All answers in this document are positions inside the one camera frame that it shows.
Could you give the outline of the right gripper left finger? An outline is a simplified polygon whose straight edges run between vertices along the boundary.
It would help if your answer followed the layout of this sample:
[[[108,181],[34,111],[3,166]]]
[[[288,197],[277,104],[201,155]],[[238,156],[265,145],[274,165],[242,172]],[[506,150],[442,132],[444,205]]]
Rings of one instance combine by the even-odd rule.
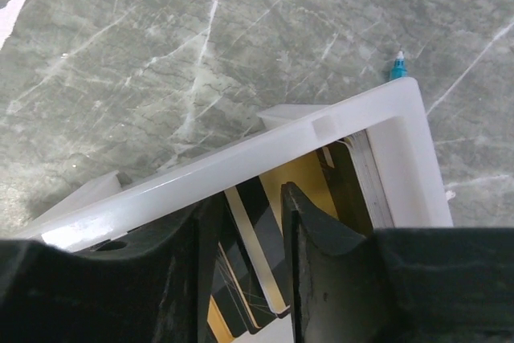
[[[77,253],[2,241],[2,341],[203,341],[224,208],[208,198]]]

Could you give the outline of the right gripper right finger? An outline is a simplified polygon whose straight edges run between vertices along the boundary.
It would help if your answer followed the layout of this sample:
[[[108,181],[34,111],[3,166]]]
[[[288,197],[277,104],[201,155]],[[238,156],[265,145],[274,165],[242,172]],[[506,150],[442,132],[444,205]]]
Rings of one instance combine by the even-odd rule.
[[[510,228],[382,228],[364,236],[281,189],[297,342],[510,342]]]

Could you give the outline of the white card tray box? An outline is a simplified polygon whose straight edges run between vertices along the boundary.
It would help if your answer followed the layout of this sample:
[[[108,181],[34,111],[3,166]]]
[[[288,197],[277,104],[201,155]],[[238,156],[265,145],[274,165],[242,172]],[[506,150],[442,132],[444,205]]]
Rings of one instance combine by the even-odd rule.
[[[18,232],[80,251],[275,167],[366,131],[394,225],[449,227],[452,217],[418,82],[403,77],[333,105],[279,104],[266,130],[120,192],[115,174],[89,182],[65,206]]]

